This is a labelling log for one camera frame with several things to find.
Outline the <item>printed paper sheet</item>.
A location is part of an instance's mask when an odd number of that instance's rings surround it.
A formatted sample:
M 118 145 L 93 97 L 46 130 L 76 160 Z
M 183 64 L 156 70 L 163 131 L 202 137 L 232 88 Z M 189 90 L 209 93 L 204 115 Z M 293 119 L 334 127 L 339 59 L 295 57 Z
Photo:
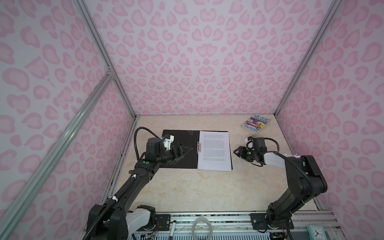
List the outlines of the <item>printed paper sheet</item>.
M 229 132 L 200 131 L 198 143 L 199 170 L 233 170 Z

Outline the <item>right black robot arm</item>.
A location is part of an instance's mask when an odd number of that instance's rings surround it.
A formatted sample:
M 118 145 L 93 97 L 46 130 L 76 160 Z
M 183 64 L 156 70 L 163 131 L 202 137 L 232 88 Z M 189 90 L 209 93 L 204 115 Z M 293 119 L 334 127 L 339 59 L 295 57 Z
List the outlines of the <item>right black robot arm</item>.
M 267 229 L 286 227 L 293 214 L 307 202 L 328 189 L 328 184 L 312 155 L 284 155 L 279 143 L 266 137 L 248 137 L 245 146 L 234 154 L 257 167 L 272 166 L 286 171 L 288 188 L 280 198 L 269 204 L 264 224 Z

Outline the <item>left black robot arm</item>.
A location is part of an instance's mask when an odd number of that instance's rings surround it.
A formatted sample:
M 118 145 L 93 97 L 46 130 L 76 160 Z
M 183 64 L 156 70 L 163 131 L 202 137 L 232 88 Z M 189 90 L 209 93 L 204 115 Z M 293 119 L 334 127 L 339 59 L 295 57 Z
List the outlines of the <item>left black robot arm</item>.
M 139 157 L 129 179 L 102 205 L 94 205 L 88 216 L 85 240 L 126 240 L 142 227 L 155 225 L 156 209 L 139 206 L 134 212 L 130 207 L 140 191 L 148 184 L 160 167 L 182 160 L 192 151 L 185 144 L 168 142 L 164 137 L 150 138 L 146 151 Z

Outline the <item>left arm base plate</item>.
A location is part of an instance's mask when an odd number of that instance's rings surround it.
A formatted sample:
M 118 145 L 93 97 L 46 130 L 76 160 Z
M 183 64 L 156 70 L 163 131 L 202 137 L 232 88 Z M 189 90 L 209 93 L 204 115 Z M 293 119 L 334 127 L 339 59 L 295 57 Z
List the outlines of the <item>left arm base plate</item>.
M 156 214 L 155 217 L 150 217 L 149 224 L 144 228 L 146 231 L 169 231 L 172 225 L 171 215 Z

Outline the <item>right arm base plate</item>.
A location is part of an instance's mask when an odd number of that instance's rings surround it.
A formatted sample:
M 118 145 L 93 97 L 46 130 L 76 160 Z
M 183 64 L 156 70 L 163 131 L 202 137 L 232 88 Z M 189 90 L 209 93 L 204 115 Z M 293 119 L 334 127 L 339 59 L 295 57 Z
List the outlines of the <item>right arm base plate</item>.
M 257 230 L 262 233 L 272 230 L 283 230 L 287 228 L 289 230 L 293 230 L 295 228 L 292 219 L 283 219 L 278 220 L 277 222 L 272 222 L 271 220 L 267 220 L 266 213 L 251 213 L 250 218 L 253 230 Z

